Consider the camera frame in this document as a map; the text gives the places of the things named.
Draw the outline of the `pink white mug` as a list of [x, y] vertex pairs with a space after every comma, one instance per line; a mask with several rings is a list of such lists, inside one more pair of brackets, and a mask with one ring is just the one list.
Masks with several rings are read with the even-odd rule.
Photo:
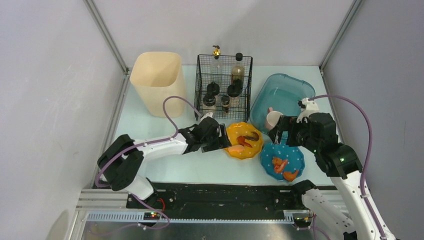
[[280, 111], [274, 110], [272, 107], [267, 109], [267, 114], [264, 120], [264, 127], [267, 131], [272, 130], [277, 124], [280, 117], [284, 116]]

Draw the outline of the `yellow dotted plate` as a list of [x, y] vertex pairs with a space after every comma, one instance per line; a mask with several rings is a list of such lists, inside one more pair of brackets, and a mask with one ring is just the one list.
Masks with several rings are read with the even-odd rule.
[[224, 150], [230, 157], [239, 160], [251, 159], [262, 151], [262, 133], [252, 124], [232, 123], [226, 128], [226, 133], [231, 146]]

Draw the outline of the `spice jar black lid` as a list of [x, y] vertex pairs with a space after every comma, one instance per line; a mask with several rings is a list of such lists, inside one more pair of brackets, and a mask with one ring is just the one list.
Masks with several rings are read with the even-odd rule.
[[235, 79], [232, 84], [227, 87], [227, 95], [230, 98], [230, 107], [236, 108], [240, 103], [240, 96], [243, 90], [243, 81]]
[[212, 81], [206, 86], [206, 93], [211, 96], [218, 96], [220, 93], [220, 86], [218, 83]]
[[213, 94], [206, 94], [202, 99], [203, 114], [215, 114], [216, 110], [216, 97]]

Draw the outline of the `small pepper shaker jar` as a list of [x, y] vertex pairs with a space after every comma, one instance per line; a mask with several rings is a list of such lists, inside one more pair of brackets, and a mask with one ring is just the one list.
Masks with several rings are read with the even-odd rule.
[[221, 110], [225, 113], [228, 114], [230, 111], [230, 97], [228, 95], [223, 95], [221, 97]]

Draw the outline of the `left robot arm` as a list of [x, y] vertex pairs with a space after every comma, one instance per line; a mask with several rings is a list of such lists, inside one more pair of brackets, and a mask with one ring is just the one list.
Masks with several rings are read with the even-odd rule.
[[99, 157], [100, 175], [113, 191], [126, 191], [140, 200], [148, 199], [156, 190], [139, 169], [147, 161], [201, 150], [203, 153], [231, 147], [225, 124], [210, 116], [200, 123], [180, 128], [175, 136], [135, 143], [128, 134], [119, 136]]

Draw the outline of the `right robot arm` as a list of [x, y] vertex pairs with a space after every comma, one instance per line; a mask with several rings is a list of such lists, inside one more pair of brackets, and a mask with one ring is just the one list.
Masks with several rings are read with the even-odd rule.
[[294, 192], [305, 207], [345, 240], [396, 239], [378, 213], [365, 182], [361, 181], [365, 168], [353, 148], [339, 142], [336, 122], [329, 113], [312, 113], [307, 117], [282, 115], [268, 136], [280, 143], [284, 132], [288, 134], [287, 146], [301, 146], [313, 153], [318, 167], [339, 191], [349, 215], [325, 203], [309, 180], [295, 184]]

